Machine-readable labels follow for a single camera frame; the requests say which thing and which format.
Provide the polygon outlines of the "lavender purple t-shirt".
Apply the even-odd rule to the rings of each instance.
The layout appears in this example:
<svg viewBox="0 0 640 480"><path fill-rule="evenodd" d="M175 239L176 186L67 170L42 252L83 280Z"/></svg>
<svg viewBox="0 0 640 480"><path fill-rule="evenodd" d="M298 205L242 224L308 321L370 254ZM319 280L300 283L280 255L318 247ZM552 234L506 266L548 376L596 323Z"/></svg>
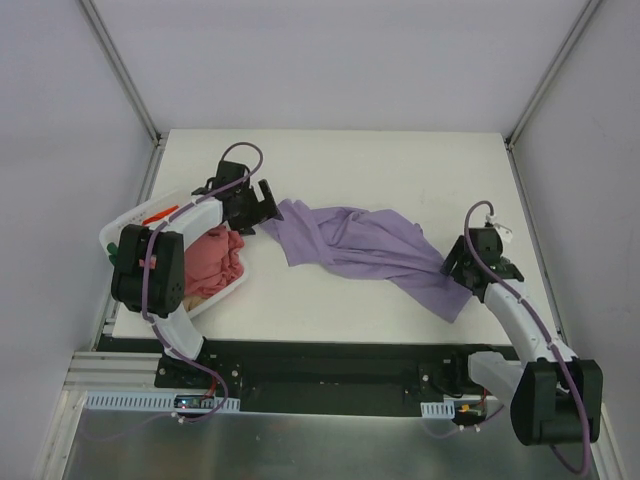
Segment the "lavender purple t-shirt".
<svg viewBox="0 0 640 480"><path fill-rule="evenodd" d="M312 209L300 200L278 205L282 218L261 228L291 267L315 264L353 280L385 280L442 320L454 322L471 292L441 272L443 255L420 225L390 209Z"/></svg>

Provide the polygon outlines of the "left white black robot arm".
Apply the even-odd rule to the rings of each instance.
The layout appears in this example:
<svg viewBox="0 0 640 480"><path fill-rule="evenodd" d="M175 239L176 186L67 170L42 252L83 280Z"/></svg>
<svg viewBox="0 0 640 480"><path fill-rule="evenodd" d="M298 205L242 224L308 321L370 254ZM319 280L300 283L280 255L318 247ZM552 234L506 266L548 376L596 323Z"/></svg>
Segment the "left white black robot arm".
<svg viewBox="0 0 640 480"><path fill-rule="evenodd" d="M99 233L99 242L113 265L111 296L127 310L140 313L165 353L180 359L176 375L188 388L204 387L210 363L201 358L204 337L192 318L233 290L225 287L188 312L185 251L206 233L227 226L253 234L267 220L280 220L269 183L258 181L258 197L249 168L220 161L216 174L194 191L178 189L148 200L120 215Z"/></svg>

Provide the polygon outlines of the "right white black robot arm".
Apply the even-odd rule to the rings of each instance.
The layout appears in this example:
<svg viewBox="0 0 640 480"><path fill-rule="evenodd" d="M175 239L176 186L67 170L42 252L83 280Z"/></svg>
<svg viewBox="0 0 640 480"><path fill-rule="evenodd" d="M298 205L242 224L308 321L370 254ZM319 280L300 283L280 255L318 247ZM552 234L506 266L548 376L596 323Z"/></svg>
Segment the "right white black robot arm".
<svg viewBox="0 0 640 480"><path fill-rule="evenodd" d="M540 319L519 269L503 255L496 228L468 228L441 271L468 289L499 321L519 362L475 353L450 369L452 387L473 394L482 386L509 409L526 445L595 442L600 434L603 373L581 359Z"/></svg>

